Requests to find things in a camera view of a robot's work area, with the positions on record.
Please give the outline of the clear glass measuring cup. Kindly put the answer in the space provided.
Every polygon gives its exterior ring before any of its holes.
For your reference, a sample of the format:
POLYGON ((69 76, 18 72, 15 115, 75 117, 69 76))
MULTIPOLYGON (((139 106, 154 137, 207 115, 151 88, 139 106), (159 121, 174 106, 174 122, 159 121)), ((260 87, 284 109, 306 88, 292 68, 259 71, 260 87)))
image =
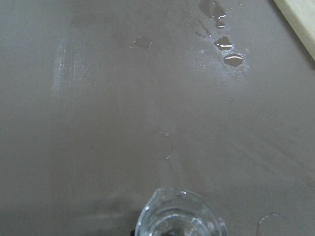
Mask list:
POLYGON ((158 188, 142 209, 136 236, 227 236, 209 200, 184 189, 158 188))

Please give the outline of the bamboo cutting board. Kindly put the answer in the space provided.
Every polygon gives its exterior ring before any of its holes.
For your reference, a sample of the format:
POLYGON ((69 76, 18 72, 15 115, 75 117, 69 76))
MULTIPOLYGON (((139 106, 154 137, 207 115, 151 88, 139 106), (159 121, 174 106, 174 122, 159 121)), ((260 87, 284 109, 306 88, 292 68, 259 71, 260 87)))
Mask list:
POLYGON ((315 1, 274 0, 274 3, 315 59, 315 1))

